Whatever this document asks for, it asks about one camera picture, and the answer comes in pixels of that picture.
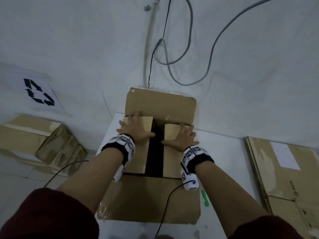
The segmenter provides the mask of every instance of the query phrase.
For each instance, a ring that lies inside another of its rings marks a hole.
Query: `hand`
[[[199,142],[194,141],[196,133],[193,132],[194,125],[186,129],[184,124],[181,124],[180,132],[175,140],[162,141],[164,146],[169,146],[177,151],[184,152],[186,148],[193,145],[198,145]]]
[[[134,138],[135,142],[139,142],[145,138],[155,136],[155,133],[147,132],[144,130],[143,126],[141,125],[139,121],[139,111],[137,111],[133,117],[129,115],[128,125],[126,125],[122,121],[119,121],[119,123],[121,125],[121,129],[117,129],[116,131],[119,134],[126,133],[131,135]]]

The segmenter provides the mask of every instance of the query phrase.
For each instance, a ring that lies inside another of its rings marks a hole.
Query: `gray cable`
[[[185,56],[185,54],[187,53],[187,51],[188,51],[188,49],[189,49],[189,47],[190,47],[190,41],[191,41],[191,38],[192,38],[192,29],[193,29],[193,19],[194,19],[194,17],[193,17],[192,4],[190,3],[189,0],[186,0],[186,2],[187,2],[187,4],[188,4],[189,11],[190,11],[190,24],[189,24],[189,35],[188,35],[188,44],[187,44],[187,47],[186,47],[184,53],[181,55],[181,57],[179,57],[177,60],[172,61],[172,62],[168,62],[168,61],[166,60],[166,63],[162,63],[162,62],[160,61],[160,59],[157,57],[157,54],[155,53],[154,58],[155,58],[156,61],[157,61],[158,63],[160,63],[161,65],[167,65],[167,64],[170,64],[170,65],[171,65],[171,64],[174,64],[174,63],[176,63],[177,61],[181,60],[181,58],[183,58],[183,57]]]
[[[221,34],[222,34],[222,33],[229,27],[229,25],[232,24],[240,15],[242,15],[243,13],[247,12],[248,10],[250,10],[250,9],[252,9],[252,8],[254,8],[254,7],[257,7],[257,6],[259,6],[259,5],[263,4],[263,3],[266,3],[266,2],[268,2],[268,1],[271,1],[271,0],[260,0],[260,1],[256,2],[256,3],[250,5],[249,7],[245,8],[243,11],[241,11],[240,13],[238,13],[238,14],[223,28],[223,30],[219,33],[219,35],[217,36],[217,38],[216,38],[216,40],[215,40],[215,42],[214,42],[214,44],[213,44],[213,47],[212,47],[212,50],[211,50],[211,54],[210,54],[210,57],[209,57],[209,62],[208,62],[207,71],[206,71],[205,75],[204,75],[201,79],[199,79],[199,80],[197,80],[197,81],[195,81],[195,82],[193,82],[193,83],[190,83],[190,84],[182,84],[182,83],[178,82],[178,81],[174,78],[174,76],[173,76],[173,74],[172,74],[172,72],[171,72],[171,68],[170,68],[170,66],[169,66],[169,65],[172,64],[172,63],[170,63],[170,62],[168,61],[167,47],[166,47],[165,40],[164,40],[164,39],[160,39],[157,43],[159,44],[160,41],[163,41],[164,51],[165,51],[165,58],[166,58],[166,64],[164,64],[164,65],[167,65],[169,74],[172,76],[173,80],[174,80],[176,83],[180,84],[180,85],[190,86],[190,85],[197,84],[198,82],[201,82],[203,79],[205,79],[205,77],[207,76],[207,74],[208,74],[208,72],[209,72],[209,68],[211,67],[212,55],[213,55],[213,51],[214,51],[215,45],[216,45],[216,43],[217,43],[217,40],[218,40],[219,37],[221,36]]]

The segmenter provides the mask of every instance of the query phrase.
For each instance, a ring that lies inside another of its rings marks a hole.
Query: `white wall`
[[[162,36],[168,1],[160,0],[151,48]],[[191,48],[172,69],[181,82],[205,73],[220,30],[255,1],[191,0]],[[154,61],[150,87],[194,96],[196,129],[318,148],[318,3],[274,0],[261,5],[221,36],[206,80],[179,86]],[[0,0],[0,62],[48,74],[67,112],[30,111],[19,94],[2,87],[0,118],[24,112],[58,120],[85,148],[97,150],[111,121],[102,90],[114,115],[124,112],[129,87],[144,85],[146,4],[152,0]],[[185,0],[173,0],[165,36],[171,59],[184,51],[188,28]]]

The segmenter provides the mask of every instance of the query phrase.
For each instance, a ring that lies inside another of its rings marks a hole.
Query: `left hand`
[[[119,134],[126,133],[131,135],[134,138],[135,142],[139,142],[145,138],[155,136],[155,133],[147,132],[144,130],[139,120],[139,111],[137,111],[133,117],[129,115],[128,125],[126,125],[123,121],[119,121],[119,123],[121,125],[121,128],[117,129],[116,131]]]

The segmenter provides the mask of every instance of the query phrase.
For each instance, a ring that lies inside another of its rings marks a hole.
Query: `right hand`
[[[193,132],[194,125],[186,129],[184,124],[181,124],[180,132],[174,140],[162,141],[164,146],[169,146],[177,151],[184,152],[186,148],[193,145],[198,145],[199,142],[194,141],[196,133]]]

